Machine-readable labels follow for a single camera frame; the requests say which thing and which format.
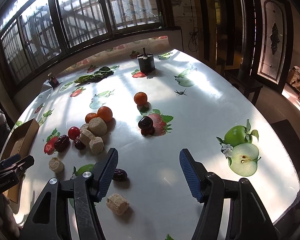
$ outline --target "tangerine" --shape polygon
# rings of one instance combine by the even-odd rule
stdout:
[[[133,100],[137,105],[145,105],[148,101],[148,97],[146,93],[138,92],[134,95]]]
[[[86,115],[85,121],[86,123],[89,123],[92,118],[96,118],[96,117],[98,117],[97,113],[89,113]]]
[[[98,109],[97,115],[105,122],[110,122],[112,119],[112,111],[107,106],[100,107]]]

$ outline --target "small bottle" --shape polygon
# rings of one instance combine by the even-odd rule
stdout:
[[[162,16],[161,12],[159,12],[159,20],[160,20],[160,23],[161,23],[161,27],[160,28],[164,27],[164,20],[163,20],[163,16]]]
[[[50,86],[52,86],[52,88],[56,88],[57,86],[60,85],[58,79],[56,79],[56,77],[54,75],[52,75],[52,73],[49,73],[48,75],[48,82],[50,84]]]

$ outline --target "black spider-like object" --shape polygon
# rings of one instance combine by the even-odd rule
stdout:
[[[185,95],[186,96],[185,92],[186,92],[186,89],[181,92],[178,92],[177,90],[175,91],[175,93],[177,93],[177,95]]]

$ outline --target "blue textured pad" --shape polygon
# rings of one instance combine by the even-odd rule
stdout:
[[[203,198],[200,181],[183,150],[180,152],[179,161],[192,196],[200,201]]]
[[[101,175],[101,179],[99,181],[99,189],[98,189],[98,194],[97,194],[97,199],[99,202],[103,197],[107,195],[110,183],[112,181],[113,175],[114,175],[114,170],[117,168],[118,164],[118,152],[115,151],[106,167],[104,170],[103,174]]]

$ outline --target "window frame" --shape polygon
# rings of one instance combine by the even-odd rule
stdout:
[[[19,36],[22,43],[22,49],[24,53],[26,54],[26,58],[28,60],[29,65],[34,66],[32,57],[29,55],[29,52],[25,46],[25,38],[23,33],[23,28],[21,25],[21,14],[24,12],[25,9],[27,9],[34,1],[36,0],[28,0],[17,12],[16,14],[5,24],[5,26],[0,31],[0,76],[4,81],[4,84],[6,85],[8,94],[13,96],[15,95],[19,90],[21,90],[24,86],[26,86],[31,80],[42,74],[44,71],[48,70],[49,68],[53,67],[54,65],[60,63],[60,61],[72,56],[73,54],[76,54],[82,50],[91,48],[93,46],[97,46],[99,44],[104,44],[109,41],[113,41],[125,36],[131,36],[136,35],[139,33],[149,32],[149,31],[155,31],[156,29],[161,26],[160,22],[156,23],[148,23],[148,24],[141,24],[141,25],[135,25],[131,27],[122,28],[119,30],[116,30],[116,28],[113,28],[115,24],[111,25],[110,17],[112,13],[112,8],[110,11],[106,9],[107,1],[106,0],[100,0],[101,9],[103,11],[104,17],[105,17],[105,23],[107,28],[107,33],[98,35],[96,37],[93,37],[91,39],[88,39],[86,41],[83,41],[77,45],[74,45],[73,47],[70,47],[69,41],[67,40],[66,32],[64,29],[64,25],[62,22],[62,17],[60,13],[59,3],[58,0],[48,0],[48,5],[50,9],[50,15],[52,24],[56,33],[56,38],[58,40],[61,53],[52,57],[47,62],[39,66],[38,68],[35,68],[34,71],[32,71],[29,75],[27,75],[21,82],[18,84],[15,84],[13,74],[10,72],[10,68],[7,62],[7,59],[5,57],[5,52],[3,49],[1,37],[2,35],[7,31],[7,29],[11,26],[11,24],[16,20],[17,26],[19,30]],[[164,19],[171,19],[173,18],[172,15],[166,16],[164,14],[165,9],[165,1],[166,0],[155,0],[157,4],[157,10],[158,13],[163,10],[163,16]],[[0,8],[0,17],[4,13],[5,10],[9,6],[11,6],[12,3],[14,3],[15,0],[5,0],[4,4],[2,4]]]

